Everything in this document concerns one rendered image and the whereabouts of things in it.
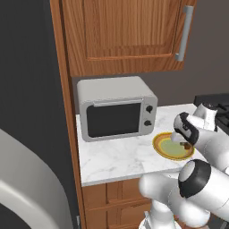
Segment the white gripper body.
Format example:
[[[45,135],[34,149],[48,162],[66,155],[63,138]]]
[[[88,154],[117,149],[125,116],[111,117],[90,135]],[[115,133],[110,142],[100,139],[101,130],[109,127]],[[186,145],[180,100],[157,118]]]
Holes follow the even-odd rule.
[[[203,129],[217,131],[216,113],[217,108],[215,106],[209,103],[201,103],[193,115],[204,120]]]

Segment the microwave door with dark window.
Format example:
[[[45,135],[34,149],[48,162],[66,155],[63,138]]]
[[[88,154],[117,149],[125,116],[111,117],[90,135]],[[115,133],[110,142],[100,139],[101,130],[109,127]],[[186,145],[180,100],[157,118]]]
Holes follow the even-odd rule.
[[[81,132],[85,141],[111,140],[140,134],[141,103],[81,109]]]

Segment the grey microwave oven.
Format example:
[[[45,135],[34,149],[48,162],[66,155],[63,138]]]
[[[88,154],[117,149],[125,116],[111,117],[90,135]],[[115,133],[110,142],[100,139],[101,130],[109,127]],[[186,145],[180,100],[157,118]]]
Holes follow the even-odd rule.
[[[148,135],[153,132],[158,99],[139,76],[81,80],[77,84],[77,92],[80,118],[82,107],[96,101],[141,98],[140,134],[135,136]],[[146,111],[147,106],[153,106],[151,113]],[[147,120],[151,121],[150,126],[144,125]]]

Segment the dark grey fridge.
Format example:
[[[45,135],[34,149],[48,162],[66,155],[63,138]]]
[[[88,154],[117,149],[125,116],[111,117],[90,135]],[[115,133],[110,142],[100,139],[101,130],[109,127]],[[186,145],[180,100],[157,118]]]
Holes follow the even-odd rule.
[[[77,228],[78,200],[49,0],[0,0],[0,129],[60,180]]]

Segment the wooden cupboard side panel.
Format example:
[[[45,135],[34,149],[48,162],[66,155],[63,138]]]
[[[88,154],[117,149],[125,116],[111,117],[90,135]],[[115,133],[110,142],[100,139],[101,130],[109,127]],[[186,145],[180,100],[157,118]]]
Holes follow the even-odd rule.
[[[81,220],[81,229],[87,229],[85,218],[85,207],[83,202],[82,188],[81,188],[81,168],[79,160],[78,139],[76,115],[74,108],[74,99],[72,92],[72,78],[68,70],[68,61],[66,53],[66,43],[64,37],[64,16],[62,0],[50,0],[50,10],[52,15],[52,22],[55,35],[55,48],[57,53],[57,60],[59,66],[59,73],[61,78],[64,111],[66,117],[68,138],[70,143],[70,150],[72,154],[72,168],[75,182],[75,189],[77,193],[78,207]]]

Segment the black hob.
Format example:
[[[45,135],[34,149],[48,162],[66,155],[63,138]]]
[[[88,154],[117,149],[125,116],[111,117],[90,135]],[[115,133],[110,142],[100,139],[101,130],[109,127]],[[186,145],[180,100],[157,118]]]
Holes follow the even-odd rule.
[[[229,93],[197,95],[193,104],[198,106],[201,103],[209,103],[217,109],[216,125],[229,135]]]

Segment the chicken drumstick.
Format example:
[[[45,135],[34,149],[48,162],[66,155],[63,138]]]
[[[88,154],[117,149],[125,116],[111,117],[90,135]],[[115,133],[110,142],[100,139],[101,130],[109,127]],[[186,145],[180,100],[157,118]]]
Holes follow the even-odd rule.
[[[184,146],[185,149],[191,148],[191,144],[180,133],[173,132],[171,134],[171,141],[179,143],[181,146]]]

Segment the wooden drawer front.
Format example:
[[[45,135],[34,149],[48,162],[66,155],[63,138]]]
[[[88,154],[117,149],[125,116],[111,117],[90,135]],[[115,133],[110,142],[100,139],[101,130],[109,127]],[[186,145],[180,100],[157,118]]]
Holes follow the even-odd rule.
[[[144,199],[139,191],[139,178],[87,186],[82,191],[87,208]]]
[[[86,226],[87,229],[138,229],[145,211],[150,211],[148,200],[87,210]]]

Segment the wooden cupboard door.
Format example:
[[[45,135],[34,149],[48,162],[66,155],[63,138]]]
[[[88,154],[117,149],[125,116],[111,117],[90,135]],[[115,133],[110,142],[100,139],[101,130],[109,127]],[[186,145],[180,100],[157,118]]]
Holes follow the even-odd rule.
[[[179,71],[186,6],[197,0],[62,0],[70,75]]]

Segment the yellow plate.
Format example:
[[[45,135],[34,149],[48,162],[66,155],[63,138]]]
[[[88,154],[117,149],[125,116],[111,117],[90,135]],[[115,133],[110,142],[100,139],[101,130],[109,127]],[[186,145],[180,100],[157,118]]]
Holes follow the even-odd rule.
[[[171,140],[171,132],[161,132],[154,137],[152,145],[154,150],[162,157],[170,160],[186,160],[194,154],[194,147],[185,148],[179,142]]]

